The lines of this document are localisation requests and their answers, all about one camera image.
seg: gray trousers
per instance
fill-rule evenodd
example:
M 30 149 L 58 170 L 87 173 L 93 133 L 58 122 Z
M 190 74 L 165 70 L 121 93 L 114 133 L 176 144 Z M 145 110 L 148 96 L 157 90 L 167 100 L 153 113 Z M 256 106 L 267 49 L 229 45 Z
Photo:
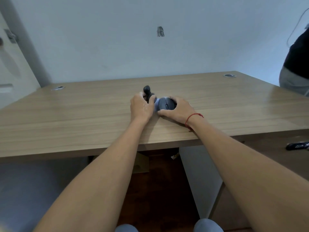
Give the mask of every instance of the gray trousers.
M 115 232 L 138 232 L 138 230 L 129 224 L 118 226 Z M 200 219 L 194 226 L 193 232 L 223 232 L 218 224 L 210 219 Z
M 298 76 L 285 67 L 281 69 L 279 85 L 280 87 L 309 97 L 309 79 Z

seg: exposed wall patch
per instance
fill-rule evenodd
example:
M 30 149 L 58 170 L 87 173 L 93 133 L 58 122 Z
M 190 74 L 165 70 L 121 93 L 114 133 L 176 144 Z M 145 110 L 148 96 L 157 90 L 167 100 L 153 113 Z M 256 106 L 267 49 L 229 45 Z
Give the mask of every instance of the exposed wall patch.
M 157 29 L 157 36 L 164 36 L 163 27 L 158 27 L 158 29 Z

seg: black shirt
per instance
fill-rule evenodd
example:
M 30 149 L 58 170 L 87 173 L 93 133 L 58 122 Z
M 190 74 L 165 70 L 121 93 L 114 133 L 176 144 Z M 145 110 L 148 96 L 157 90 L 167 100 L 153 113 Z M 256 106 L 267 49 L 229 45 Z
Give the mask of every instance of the black shirt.
M 291 72 L 309 79 L 309 28 L 290 47 L 284 66 Z

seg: cable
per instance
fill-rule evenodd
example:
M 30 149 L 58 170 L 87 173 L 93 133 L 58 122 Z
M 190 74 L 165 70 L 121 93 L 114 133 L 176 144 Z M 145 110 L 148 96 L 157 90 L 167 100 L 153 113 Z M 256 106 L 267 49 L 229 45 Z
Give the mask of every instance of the cable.
M 290 46 L 289 46 L 289 39 L 290 39 L 290 38 L 291 38 L 291 36 L 293 35 L 293 33 L 294 33 L 295 29 L 297 28 L 297 26 L 298 26 L 299 22 L 302 20 L 302 17 L 303 17 L 303 16 L 304 16 L 304 14 L 307 12 L 307 10 L 305 10 L 305 11 L 304 11 L 304 13 L 300 16 L 300 18 L 299 18 L 299 20 L 298 20 L 298 22 L 297 22 L 297 24 L 296 24 L 295 28 L 293 29 L 293 31 L 292 31 L 292 33 L 291 33 L 291 35 L 289 36 L 288 40 L 286 41 L 286 45 L 287 45 L 289 48 L 290 48 Z

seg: wooden desk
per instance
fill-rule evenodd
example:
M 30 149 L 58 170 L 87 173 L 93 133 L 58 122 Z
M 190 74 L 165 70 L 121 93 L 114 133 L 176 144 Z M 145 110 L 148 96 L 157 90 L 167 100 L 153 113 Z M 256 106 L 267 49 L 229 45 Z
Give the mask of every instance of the wooden desk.
M 184 97 L 230 136 L 309 128 L 308 98 L 236 71 L 62 83 L 0 110 L 0 161 L 102 153 L 129 124 L 130 99 L 145 85 L 157 97 Z M 200 144 L 187 128 L 154 115 L 138 150 Z

